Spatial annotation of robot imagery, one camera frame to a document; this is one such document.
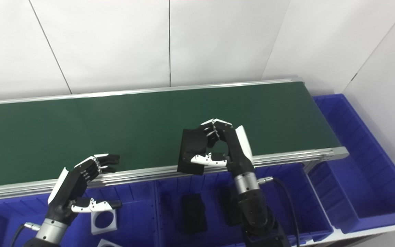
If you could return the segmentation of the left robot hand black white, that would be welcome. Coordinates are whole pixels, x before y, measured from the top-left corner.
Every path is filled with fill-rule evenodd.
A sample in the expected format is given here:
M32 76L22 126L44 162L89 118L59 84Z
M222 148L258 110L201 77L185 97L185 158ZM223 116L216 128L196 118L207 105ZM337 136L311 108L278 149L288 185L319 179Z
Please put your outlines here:
M103 173L114 173L111 165L119 164L120 156L95 154L68 171L64 168L49 198L45 218L70 226L78 213L102 212L121 208L119 200L95 200L83 197L87 185Z

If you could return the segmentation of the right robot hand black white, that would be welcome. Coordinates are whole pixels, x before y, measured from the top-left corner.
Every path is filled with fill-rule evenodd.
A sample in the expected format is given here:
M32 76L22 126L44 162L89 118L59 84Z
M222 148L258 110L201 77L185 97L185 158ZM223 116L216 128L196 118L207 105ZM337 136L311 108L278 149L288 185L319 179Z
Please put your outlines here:
M200 167L225 167L233 177L254 172L253 156L243 125L213 118L193 130L191 144L183 160Z

